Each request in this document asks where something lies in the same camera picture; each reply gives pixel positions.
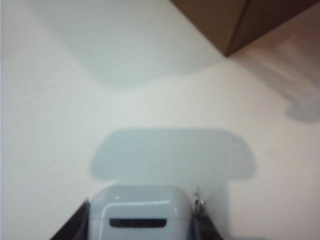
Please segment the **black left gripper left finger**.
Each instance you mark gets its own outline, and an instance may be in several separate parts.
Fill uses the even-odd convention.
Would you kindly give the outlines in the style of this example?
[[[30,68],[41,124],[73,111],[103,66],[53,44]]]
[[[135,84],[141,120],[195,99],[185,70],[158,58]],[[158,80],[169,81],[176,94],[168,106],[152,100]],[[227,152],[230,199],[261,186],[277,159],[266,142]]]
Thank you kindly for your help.
[[[89,230],[90,202],[86,199],[51,240],[87,240]]]

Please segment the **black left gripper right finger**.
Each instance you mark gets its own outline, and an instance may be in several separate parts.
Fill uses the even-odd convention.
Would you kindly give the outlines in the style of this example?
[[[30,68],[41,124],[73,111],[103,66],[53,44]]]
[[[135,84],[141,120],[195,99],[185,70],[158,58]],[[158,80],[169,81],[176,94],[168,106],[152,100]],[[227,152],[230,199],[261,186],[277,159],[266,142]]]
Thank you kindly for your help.
[[[193,239],[223,240],[223,237],[207,212],[206,203],[199,186],[197,186],[194,196],[195,201],[192,216]]]

